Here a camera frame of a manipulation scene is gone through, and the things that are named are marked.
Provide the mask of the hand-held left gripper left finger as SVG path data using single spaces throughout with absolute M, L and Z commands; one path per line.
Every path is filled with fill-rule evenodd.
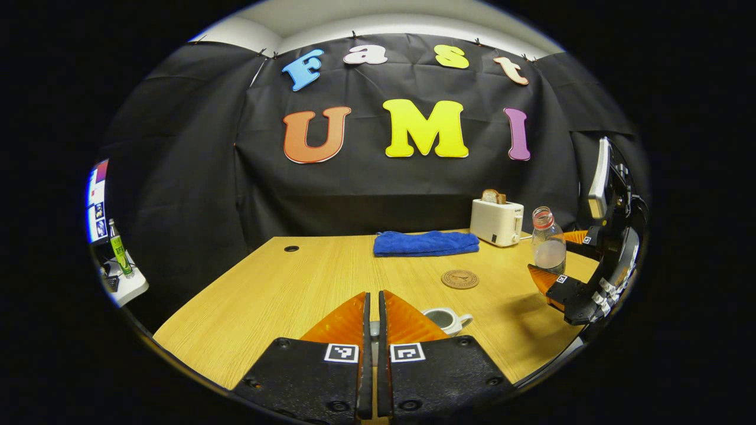
M 372 406 L 370 293 L 343 302 L 299 339 L 278 337 L 233 393 L 304 423 L 357 423 Z

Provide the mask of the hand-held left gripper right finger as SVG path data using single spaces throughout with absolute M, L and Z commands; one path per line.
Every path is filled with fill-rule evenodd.
M 474 423 L 515 387 L 472 336 L 448 336 L 394 293 L 380 292 L 376 414 L 392 423 Z

